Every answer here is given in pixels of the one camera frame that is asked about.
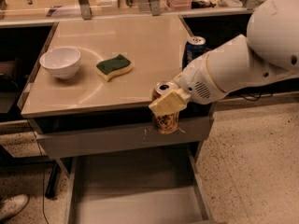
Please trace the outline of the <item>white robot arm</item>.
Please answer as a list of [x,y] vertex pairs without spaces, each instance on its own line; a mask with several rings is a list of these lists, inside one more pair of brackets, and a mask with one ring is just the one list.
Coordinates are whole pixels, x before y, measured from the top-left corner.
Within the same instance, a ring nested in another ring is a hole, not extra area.
[[247,87],[299,73],[299,0],[267,0],[249,18],[247,33],[192,60],[174,78],[178,85],[149,105],[157,116],[195,102],[207,105]]

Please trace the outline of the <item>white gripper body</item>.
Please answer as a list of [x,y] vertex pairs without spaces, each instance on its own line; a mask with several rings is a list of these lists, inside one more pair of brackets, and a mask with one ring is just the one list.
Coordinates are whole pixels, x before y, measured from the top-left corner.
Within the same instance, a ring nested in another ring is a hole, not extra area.
[[191,61],[173,81],[189,96],[191,102],[207,105],[227,95],[213,77],[209,65],[210,54]]

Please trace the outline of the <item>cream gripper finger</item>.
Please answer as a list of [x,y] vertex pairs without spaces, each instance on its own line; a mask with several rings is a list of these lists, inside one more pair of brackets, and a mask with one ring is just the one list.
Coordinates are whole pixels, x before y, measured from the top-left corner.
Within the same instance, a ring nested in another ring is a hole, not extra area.
[[156,116],[171,115],[184,110],[191,96],[183,89],[171,90],[149,105],[149,109]]

